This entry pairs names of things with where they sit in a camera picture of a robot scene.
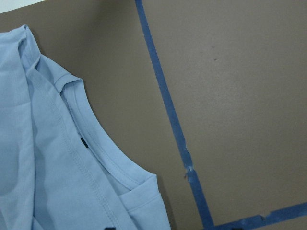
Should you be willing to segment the light blue t-shirt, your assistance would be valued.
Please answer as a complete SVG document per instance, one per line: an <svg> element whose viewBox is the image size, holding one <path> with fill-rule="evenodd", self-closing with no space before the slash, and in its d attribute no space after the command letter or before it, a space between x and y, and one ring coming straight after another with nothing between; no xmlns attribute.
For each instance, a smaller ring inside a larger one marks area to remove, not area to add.
<svg viewBox="0 0 307 230"><path fill-rule="evenodd" d="M156 175L116 146L83 80L26 25L0 35L0 227L170 229Z"/></svg>

